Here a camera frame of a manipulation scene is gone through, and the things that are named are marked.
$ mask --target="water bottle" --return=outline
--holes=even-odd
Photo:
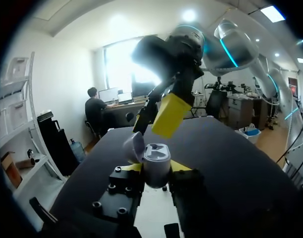
[[[70,139],[70,141],[71,141],[70,148],[76,159],[79,161],[79,163],[81,163],[85,159],[86,153],[84,152],[80,142],[75,142],[73,139]]]

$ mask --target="black table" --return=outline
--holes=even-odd
[[[92,213],[91,203],[106,190],[113,169],[128,165],[121,148],[131,133],[130,127],[109,131],[68,179],[50,212],[59,219],[69,216],[73,208]],[[167,144],[173,160],[199,169],[207,191],[225,213],[242,216],[268,208],[276,199],[282,199],[287,208],[297,193],[265,153],[214,118],[184,120],[168,140],[148,127],[144,138],[146,144]]]

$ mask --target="person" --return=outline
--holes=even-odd
[[[85,104],[86,118],[90,123],[95,133],[103,136],[107,133],[108,128],[111,125],[111,119],[105,119],[101,110],[105,108],[113,108],[116,104],[107,105],[101,99],[98,98],[98,91],[95,87],[88,90],[90,99]]]

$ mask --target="gray cabinet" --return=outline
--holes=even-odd
[[[253,100],[229,96],[228,125],[233,129],[239,129],[250,125],[253,115]]]

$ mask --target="ceiling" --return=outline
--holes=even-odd
[[[259,11],[267,5],[264,0],[48,0],[28,24],[94,50],[132,37],[167,34],[186,9],[194,9],[211,33],[223,18],[232,20],[252,40],[260,39],[261,54],[282,68],[298,70],[295,55],[303,51],[284,21],[272,23]]]
[[[44,0],[27,25],[55,36],[78,17],[110,1],[112,0]]]

